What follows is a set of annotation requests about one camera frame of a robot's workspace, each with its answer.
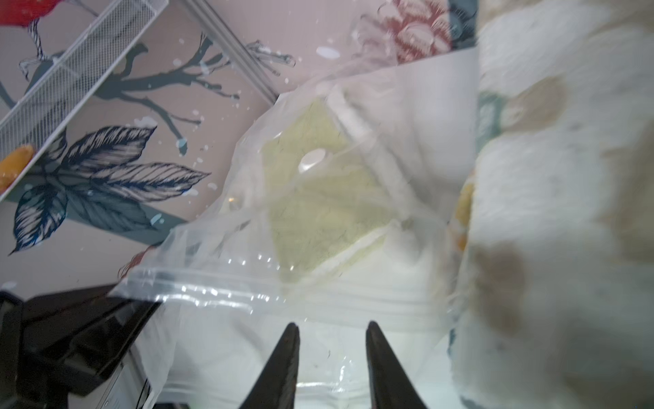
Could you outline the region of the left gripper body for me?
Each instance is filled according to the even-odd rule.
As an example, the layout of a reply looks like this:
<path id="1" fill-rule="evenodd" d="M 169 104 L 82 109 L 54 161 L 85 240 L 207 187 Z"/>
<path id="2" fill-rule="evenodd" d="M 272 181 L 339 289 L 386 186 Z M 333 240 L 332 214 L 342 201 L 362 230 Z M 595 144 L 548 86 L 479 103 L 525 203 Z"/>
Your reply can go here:
<path id="1" fill-rule="evenodd" d="M 23 301 L 1 293 L 1 406 L 67 408 L 114 375 L 157 303 L 114 298 L 112 286 Z"/>

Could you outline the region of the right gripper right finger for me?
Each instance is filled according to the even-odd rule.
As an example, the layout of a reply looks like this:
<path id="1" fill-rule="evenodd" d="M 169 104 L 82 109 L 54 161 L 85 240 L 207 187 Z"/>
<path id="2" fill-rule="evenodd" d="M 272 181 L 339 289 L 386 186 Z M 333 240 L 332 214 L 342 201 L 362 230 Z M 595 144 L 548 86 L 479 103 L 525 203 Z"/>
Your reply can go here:
<path id="1" fill-rule="evenodd" d="M 372 409 L 426 409 L 381 327 L 371 321 L 365 333 Z"/>

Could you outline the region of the white bear print blanket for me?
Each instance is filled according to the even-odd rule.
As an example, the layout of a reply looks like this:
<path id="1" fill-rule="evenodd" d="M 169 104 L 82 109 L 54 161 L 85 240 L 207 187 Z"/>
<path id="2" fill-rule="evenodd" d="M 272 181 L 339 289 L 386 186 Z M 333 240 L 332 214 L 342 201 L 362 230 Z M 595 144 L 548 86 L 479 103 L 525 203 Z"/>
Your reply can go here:
<path id="1" fill-rule="evenodd" d="M 483 1 L 453 218 L 466 408 L 653 405 L 653 4 Z"/>

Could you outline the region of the pale green fleece blanket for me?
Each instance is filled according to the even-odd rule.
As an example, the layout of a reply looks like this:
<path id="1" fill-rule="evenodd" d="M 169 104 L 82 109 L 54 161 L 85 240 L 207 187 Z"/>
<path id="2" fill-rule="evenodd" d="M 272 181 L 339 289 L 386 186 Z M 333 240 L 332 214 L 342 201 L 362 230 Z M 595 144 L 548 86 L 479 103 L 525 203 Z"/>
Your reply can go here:
<path id="1" fill-rule="evenodd" d="M 397 212 L 325 104 L 313 100 L 262 149 L 267 220 L 284 283 L 339 276 L 379 250 Z"/>

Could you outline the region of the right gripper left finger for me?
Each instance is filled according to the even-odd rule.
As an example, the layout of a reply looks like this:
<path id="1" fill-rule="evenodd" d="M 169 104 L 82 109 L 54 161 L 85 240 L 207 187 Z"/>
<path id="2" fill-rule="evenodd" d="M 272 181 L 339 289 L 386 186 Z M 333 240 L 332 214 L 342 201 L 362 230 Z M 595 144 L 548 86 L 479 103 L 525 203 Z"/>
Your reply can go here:
<path id="1" fill-rule="evenodd" d="M 300 363 L 300 331 L 289 323 L 240 409 L 294 409 Z"/>

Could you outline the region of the clear plastic vacuum bag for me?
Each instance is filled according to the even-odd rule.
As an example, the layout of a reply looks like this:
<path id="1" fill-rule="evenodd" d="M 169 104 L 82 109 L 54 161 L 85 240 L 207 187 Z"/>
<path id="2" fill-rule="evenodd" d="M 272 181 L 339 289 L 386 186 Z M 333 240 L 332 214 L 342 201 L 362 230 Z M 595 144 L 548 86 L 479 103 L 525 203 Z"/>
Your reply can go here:
<path id="1" fill-rule="evenodd" d="M 221 197 L 114 290 L 161 305 L 138 340 L 150 407 L 238 407 L 294 323 L 296 406 L 367 408 L 373 321 L 422 399 L 459 407 L 447 227 L 473 166 L 477 62 L 368 54 L 255 121 Z"/>

